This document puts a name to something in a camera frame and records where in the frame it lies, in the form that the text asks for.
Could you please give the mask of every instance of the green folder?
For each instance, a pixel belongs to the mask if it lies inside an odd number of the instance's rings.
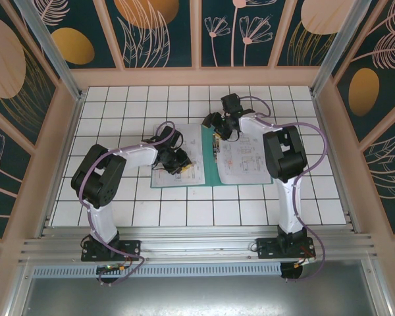
[[[228,186],[236,184],[223,184],[218,174],[218,166],[213,156],[213,128],[206,128],[201,126],[202,129],[202,154],[203,154],[203,168],[205,170],[205,184],[195,186]],[[181,188],[181,186],[151,186],[152,188]]]

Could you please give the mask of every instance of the wall mural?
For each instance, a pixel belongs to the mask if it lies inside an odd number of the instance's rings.
[[[267,66],[284,1],[202,1],[202,66]]]
[[[278,66],[320,66],[354,0],[298,0]]]
[[[106,0],[126,68],[192,65],[189,0]]]
[[[6,229],[30,155],[0,129],[0,238]]]
[[[92,0],[32,0],[32,3],[69,68],[115,68]]]
[[[395,107],[395,0],[387,3],[337,87],[359,140]]]
[[[36,143],[54,83],[0,5],[0,113]]]
[[[361,19],[361,23],[358,25],[357,30],[354,32],[353,37],[348,42],[347,47],[345,48],[344,52],[342,53],[341,58],[339,58],[338,62],[335,65],[335,68],[332,71],[332,75],[333,76],[335,76],[335,74],[341,68],[342,63],[344,62],[345,58],[347,57],[348,51],[354,45],[354,42],[358,38],[358,35],[360,35],[361,30],[363,29],[363,27],[366,24],[367,20],[369,20],[369,17],[371,15],[373,9],[376,7],[377,1],[378,0],[371,0],[369,8],[367,9],[367,13],[363,15],[363,18]]]
[[[364,151],[364,157],[395,234],[395,123]]]

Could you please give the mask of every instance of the enclosure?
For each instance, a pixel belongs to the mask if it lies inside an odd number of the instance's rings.
[[[70,187],[89,148],[201,124],[231,93],[326,134],[301,190],[325,244],[303,273],[323,270],[286,282],[252,251],[277,235],[273,182],[152,188],[141,166],[113,216],[145,264],[100,287]],[[298,131],[311,167],[322,137]],[[51,311],[395,315],[395,0],[0,0],[0,315]]]

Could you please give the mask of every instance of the paper sheet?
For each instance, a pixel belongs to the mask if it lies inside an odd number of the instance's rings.
[[[193,165],[186,171],[175,175],[169,174],[165,170],[152,171],[152,187],[162,188],[205,184],[201,125],[177,124],[176,129],[183,134],[182,149],[188,154]]]
[[[237,142],[219,142],[218,173],[224,184],[270,184],[261,140],[243,133]]]

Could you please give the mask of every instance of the white grid floor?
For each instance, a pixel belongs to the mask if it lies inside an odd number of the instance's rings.
[[[237,93],[267,101],[275,122],[308,122],[318,126],[307,87],[288,86],[142,86],[91,87],[59,188],[51,226],[87,226],[70,179],[93,144],[115,148],[138,144],[166,119],[176,124],[201,123],[221,111],[220,98]],[[245,108],[266,113],[258,101]],[[309,165],[320,157],[323,143],[301,128]],[[275,185],[151,189],[150,167],[125,170],[114,198],[117,226],[245,226],[277,225],[279,202]],[[307,224],[346,224],[328,159],[302,181],[302,217]]]

